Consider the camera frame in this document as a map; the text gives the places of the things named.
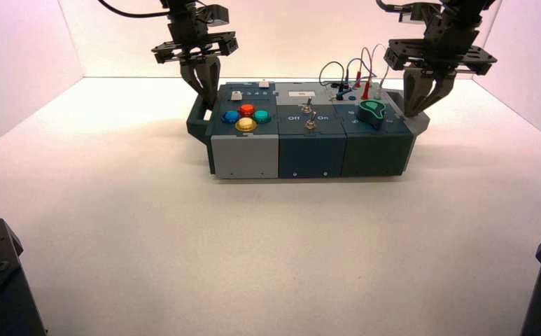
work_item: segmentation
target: teal knob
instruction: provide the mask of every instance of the teal knob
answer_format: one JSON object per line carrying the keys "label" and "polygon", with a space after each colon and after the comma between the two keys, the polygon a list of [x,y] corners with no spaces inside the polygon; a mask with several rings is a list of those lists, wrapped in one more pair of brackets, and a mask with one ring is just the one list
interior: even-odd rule
{"label": "teal knob", "polygon": [[254,119],[258,124],[265,124],[265,123],[268,123],[268,122],[270,121],[270,115],[268,115],[268,112],[267,112],[267,111],[259,110],[259,111],[256,111],[256,112],[253,114],[253,119]]}

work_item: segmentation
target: white wall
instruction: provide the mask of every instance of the white wall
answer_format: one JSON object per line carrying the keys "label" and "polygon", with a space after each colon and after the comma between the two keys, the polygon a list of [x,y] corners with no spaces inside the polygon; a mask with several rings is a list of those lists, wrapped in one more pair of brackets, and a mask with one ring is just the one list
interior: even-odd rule
{"label": "white wall", "polygon": [[[158,0],[108,0],[124,11],[161,11]],[[392,0],[393,4],[408,1]],[[165,17],[129,19],[97,0],[60,0],[86,76],[179,76],[177,64],[157,64],[150,52],[171,40]],[[231,24],[212,32],[236,31],[239,49],[222,58],[224,77],[313,78],[330,60],[348,62],[362,46],[388,39],[420,38],[424,26],[400,24],[396,14],[373,0],[208,0],[229,8]],[[500,1],[485,12],[482,45]],[[378,62],[377,74],[385,64]],[[392,73],[400,78],[402,72]]]}
{"label": "white wall", "polygon": [[541,1],[504,1],[486,50],[499,62],[476,81],[541,130]]}
{"label": "white wall", "polygon": [[0,136],[81,76],[57,0],[0,1]]}

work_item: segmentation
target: yellow button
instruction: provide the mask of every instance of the yellow button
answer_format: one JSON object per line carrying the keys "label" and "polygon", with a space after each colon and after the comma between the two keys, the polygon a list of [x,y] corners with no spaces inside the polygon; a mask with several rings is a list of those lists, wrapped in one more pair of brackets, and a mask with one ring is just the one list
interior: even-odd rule
{"label": "yellow button", "polygon": [[251,132],[255,130],[257,126],[258,124],[256,124],[252,118],[241,118],[235,124],[235,128],[240,132]]}

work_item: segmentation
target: white label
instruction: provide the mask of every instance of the white label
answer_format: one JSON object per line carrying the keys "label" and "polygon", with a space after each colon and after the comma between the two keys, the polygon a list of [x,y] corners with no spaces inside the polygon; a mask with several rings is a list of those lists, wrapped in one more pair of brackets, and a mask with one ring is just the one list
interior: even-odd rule
{"label": "white label", "polygon": [[289,97],[315,97],[315,91],[289,91]]}

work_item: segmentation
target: blue button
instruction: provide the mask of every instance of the blue button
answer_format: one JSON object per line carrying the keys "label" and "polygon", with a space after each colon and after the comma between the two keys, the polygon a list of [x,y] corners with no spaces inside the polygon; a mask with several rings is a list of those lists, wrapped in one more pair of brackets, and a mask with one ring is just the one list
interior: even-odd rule
{"label": "blue button", "polygon": [[221,118],[221,120],[226,124],[235,124],[239,120],[239,112],[237,112],[237,111],[228,111]]}

